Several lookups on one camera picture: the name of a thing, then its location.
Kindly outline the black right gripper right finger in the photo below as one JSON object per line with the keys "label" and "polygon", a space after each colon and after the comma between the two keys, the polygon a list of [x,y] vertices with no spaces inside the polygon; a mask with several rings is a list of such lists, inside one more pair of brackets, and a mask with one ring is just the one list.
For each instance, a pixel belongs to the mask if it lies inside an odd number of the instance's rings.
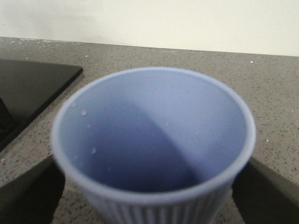
{"label": "black right gripper right finger", "polygon": [[253,157],[236,177],[232,190],[247,224],[299,222],[299,186]]}

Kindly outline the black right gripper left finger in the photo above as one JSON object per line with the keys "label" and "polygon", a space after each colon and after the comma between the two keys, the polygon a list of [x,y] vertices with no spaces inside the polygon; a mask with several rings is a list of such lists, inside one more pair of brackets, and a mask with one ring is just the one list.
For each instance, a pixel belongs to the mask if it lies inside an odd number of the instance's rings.
{"label": "black right gripper left finger", "polygon": [[50,224],[65,186],[52,156],[0,188],[2,224]]}

